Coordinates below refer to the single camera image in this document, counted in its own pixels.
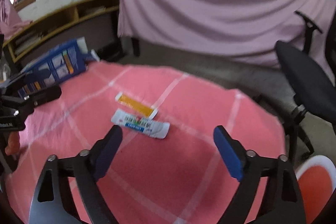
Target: blue label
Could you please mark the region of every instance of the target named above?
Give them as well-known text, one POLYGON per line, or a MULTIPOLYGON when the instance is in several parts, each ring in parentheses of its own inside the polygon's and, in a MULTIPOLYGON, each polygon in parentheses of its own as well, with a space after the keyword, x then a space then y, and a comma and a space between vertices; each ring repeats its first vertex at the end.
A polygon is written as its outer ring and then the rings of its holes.
POLYGON ((144 127, 141 127, 141 126, 138 126, 137 124, 133 124, 133 123, 129 123, 127 122, 125 124, 126 127, 129 127, 131 129, 134 129, 134 130, 137 130, 137 131, 140 131, 140 132, 144 132, 145 128, 144 127))

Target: chair base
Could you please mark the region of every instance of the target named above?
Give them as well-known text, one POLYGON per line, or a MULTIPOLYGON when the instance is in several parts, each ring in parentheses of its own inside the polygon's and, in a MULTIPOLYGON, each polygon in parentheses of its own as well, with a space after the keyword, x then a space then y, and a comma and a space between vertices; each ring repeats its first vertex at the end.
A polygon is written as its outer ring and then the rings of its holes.
POLYGON ((270 98, 264 95, 255 96, 253 97, 253 100, 257 104, 259 104, 261 101, 265 102, 276 112, 277 116, 283 120, 283 129, 285 131, 285 135, 286 136, 289 135, 288 159, 291 161, 291 163, 294 163, 298 138, 302 140, 302 142, 304 142, 304 144, 309 150, 308 152, 305 152, 303 153, 303 155, 301 155, 301 160, 307 160, 315 152, 314 147, 311 144, 307 133, 300 126, 300 122, 305 117, 306 113, 305 109, 298 110, 298 108, 296 108, 292 112, 292 115, 290 115, 280 106, 278 106, 275 102, 273 102, 270 98))

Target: wooden shelf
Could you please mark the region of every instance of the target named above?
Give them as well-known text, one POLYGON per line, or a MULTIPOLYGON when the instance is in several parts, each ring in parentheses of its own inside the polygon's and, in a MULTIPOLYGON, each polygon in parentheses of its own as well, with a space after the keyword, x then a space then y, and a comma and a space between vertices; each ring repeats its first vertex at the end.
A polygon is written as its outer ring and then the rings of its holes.
POLYGON ((119 0, 83 0, 72 3, 34 21, 22 31, 12 36, 10 40, 5 41, 3 43, 3 48, 8 47, 12 61, 17 63, 34 48, 45 43, 47 40, 58 35, 59 33, 86 20, 90 20, 92 18, 117 10, 119 10, 119 0), (97 11, 86 14, 87 11, 94 9, 97 9, 97 11), (19 39, 29 33, 39 34, 43 32, 46 33, 45 36, 37 40, 34 44, 28 46, 17 56, 15 55, 16 47, 19 46, 16 44, 16 42, 19 39))

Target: box with product pictures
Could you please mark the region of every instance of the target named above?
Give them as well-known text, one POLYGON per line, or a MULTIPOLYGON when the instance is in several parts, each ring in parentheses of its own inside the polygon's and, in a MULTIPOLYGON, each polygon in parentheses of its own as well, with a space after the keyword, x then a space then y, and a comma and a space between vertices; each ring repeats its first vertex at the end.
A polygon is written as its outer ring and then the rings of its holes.
POLYGON ((30 93, 46 88, 53 84, 60 84, 86 70, 84 63, 88 50, 85 39, 73 39, 56 46, 39 58, 27 64, 23 72, 39 73, 40 70, 48 69, 51 72, 49 78, 34 83, 27 83, 20 89, 19 95, 23 98, 30 93))

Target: yellow packet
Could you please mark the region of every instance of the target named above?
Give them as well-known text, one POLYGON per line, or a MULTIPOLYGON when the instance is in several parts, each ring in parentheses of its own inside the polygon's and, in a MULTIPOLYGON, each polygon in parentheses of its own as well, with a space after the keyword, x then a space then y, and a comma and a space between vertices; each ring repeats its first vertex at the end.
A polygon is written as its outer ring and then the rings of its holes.
POLYGON ((144 115, 148 119, 153 119, 158 112, 157 109, 153 109, 151 107, 145 106, 142 103, 139 103, 136 100, 133 100, 132 98, 129 98, 122 92, 119 92, 118 95, 115 97, 115 100, 119 102, 122 105, 128 106, 140 114, 144 115))

